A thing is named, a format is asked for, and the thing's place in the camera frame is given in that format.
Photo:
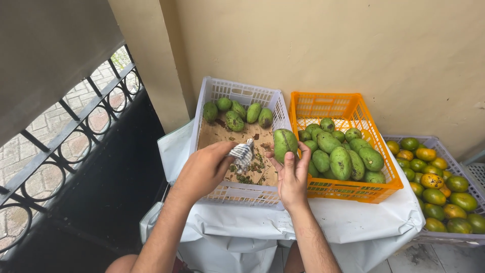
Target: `brick paving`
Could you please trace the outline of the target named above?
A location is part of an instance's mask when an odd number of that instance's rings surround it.
[[[120,48],[112,57],[120,72],[124,65],[129,63],[129,57],[124,48]],[[102,90],[115,78],[110,65],[106,61],[91,75],[99,90]],[[129,90],[138,84],[135,77],[129,74],[127,85]],[[64,101],[76,114],[91,101],[96,94],[89,83],[84,80],[71,89]],[[114,109],[122,109],[125,97],[119,88],[110,94],[109,103]],[[90,115],[88,123],[94,132],[102,132],[108,122],[108,114],[97,107]],[[71,121],[69,114],[57,102],[37,117],[26,129],[34,137],[47,145]],[[83,156],[88,147],[87,137],[78,132],[72,133],[61,146],[63,156],[69,161],[76,161]],[[18,134],[9,142],[0,147],[0,185],[4,186],[16,173],[18,173],[32,158],[39,153],[39,149],[26,138]],[[50,196],[62,181],[60,169],[52,164],[42,165],[26,182],[26,192],[37,199]],[[0,249],[12,243],[27,224],[27,213],[21,208],[7,208],[0,210]]]

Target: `orange plastic crate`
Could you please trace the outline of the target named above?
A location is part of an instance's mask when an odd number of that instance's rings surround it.
[[[357,128],[384,158],[382,172],[386,184],[340,181],[314,178],[308,175],[309,198],[334,198],[378,204],[389,195],[403,188],[403,183],[392,163],[386,143],[375,126],[374,120],[360,94],[291,93],[289,117],[296,137],[307,125],[320,123],[323,118],[332,118],[336,130],[343,132]]]

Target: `hand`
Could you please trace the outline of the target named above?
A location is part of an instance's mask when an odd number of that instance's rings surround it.
[[[285,166],[275,159],[274,152],[266,153],[266,157],[278,171],[278,195],[290,214],[308,207],[307,178],[311,150],[301,141],[298,142],[298,148],[302,151],[302,158],[297,162],[296,168],[295,156],[292,152],[285,154]]]
[[[234,157],[226,155],[236,145],[236,142],[220,141],[190,155],[170,193],[190,205],[211,193],[234,161]]]

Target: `iron railing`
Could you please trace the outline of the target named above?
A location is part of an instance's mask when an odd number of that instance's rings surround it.
[[[81,110],[78,115],[74,113],[74,111],[63,99],[59,100],[59,104],[71,116],[72,120],[56,137],[54,137],[54,139],[49,142],[49,144],[44,145],[25,129],[20,132],[28,141],[39,148],[40,152],[34,156],[34,158],[27,163],[27,165],[22,168],[12,179],[10,179],[5,186],[0,186],[0,210],[11,207],[19,207],[26,211],[28,217],[27,225],[25,226],[24,230],[9,246],[1,249],[0,253],[13,248],[25,239],[32,227],[32,221],[35,215],[32,210],[36,210],[43,215],[51,217],[49,210],[50,201],[52,201],[54,197],[58,196],[59,193],[65,189],[65,186],[69,182],[70,178],[76,175],[80,164],[82,164],[89,157],[94,147],[98,145],[103,136],[109,132],[112,123],[118,120],[119,115],[127,110],[130,103],[136,98],[136,95],[139,94],[142,89],[144,89],[140,75],[136,70],[135,64],[126,45],[125,49],[128,53],[130,63],[118,73],[111,58],[108,59],[111,70],[115,74],[115,78],[110,81],[102,90],[98,89],[91,77],[86,78],[91,88],[96,93],[96,96]],[[127,76],[130,74],[134,76],[136,83],[135,88],[132,90],[127,88]],[[110,94],[117,88],[120,89],[124,94],[124,106],[121,109],[112,107],[109,102]],[[100,132],[96,132],[90,128],[88,122],[89,115],[97,107],[104,109],[109,115],[105,127]],[[84,134],[88,139],[88,147],[81,158],[74,161],[69,161],[64,157],[61,147],[73,132]],[[46,198],[34,198],[28,194],[26,190],[26,182],[43,165],[54,165],[58,167],[62,174],[62,181],[50,196]],[[22,195],[16,193],[16,191],[19,189]],[[43,205],[38,204],[39,202],[44,201],[47,202],[45,202]]]

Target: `forearm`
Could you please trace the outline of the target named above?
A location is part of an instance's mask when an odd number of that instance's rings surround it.
[[[296,240],[306,273],[340,273],[340,267],[323,231],[306,205],[291,213]]]
[[[168,193],[157,223],[131,273],[172,272],[180,237],[192,205],[190,202],[181,202],[176,196],[176,189]]]

